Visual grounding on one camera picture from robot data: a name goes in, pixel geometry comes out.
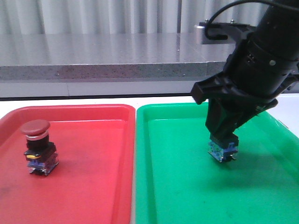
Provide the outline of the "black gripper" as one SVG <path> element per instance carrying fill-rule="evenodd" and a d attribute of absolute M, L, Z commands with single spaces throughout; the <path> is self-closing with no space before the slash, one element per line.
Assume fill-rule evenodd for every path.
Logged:
<path fill-rule="evenodd" d="M 214 142 L 238 142 L 233 134 L 254 116 L 275 107 L 275 99 L 298 82 L 299 37 L 251 35 L 229 55 L 223 71 L 196 82 L 191 96 L 208 100 L 206 127 Z"/>

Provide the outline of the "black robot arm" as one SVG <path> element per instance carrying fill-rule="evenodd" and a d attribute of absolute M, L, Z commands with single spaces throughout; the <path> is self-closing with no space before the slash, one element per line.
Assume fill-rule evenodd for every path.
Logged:
<path fill-rule="evenodd" d="M 234 130 L 277 105 L 277 96 L 299 80 L 299 3 L 267 0 L 269 7 L 257 27 L 205 23 L 209 40 L 236 42 L 223 70 L 196 82 L 191 95 L 197 104 L 208 101 L 206 126 L 210 138 L 225 147 L 238 143 Z"/>

